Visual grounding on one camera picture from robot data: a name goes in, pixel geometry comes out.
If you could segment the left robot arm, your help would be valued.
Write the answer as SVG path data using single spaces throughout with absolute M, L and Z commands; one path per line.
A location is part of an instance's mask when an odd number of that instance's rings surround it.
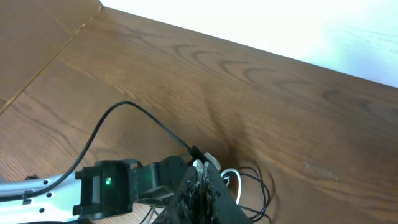
M 29 177 L 1 184 L 1 223 L 74 222 L 131 213 L 135 203 L 164 207 L 188 168 L 179 156 L 142 166 L 135 159 L 98 161 L 72 172 L 62 183 L 27 198 L 58 180 L 58 176 Z

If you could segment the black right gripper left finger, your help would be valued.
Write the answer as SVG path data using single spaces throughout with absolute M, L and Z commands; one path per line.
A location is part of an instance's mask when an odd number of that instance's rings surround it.
M 153 223 L 197 224 L 201 223 L 200 213 L 200 181 L 196 168 L 190 166 L 169 204 Z

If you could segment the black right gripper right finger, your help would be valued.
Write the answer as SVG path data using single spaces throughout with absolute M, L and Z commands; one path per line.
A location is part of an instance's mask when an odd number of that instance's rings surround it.
M 209 162 L 203 166 L 205 191 L 205 221 L 211 224 L 251 223 L 236 205 L 217 168 Z

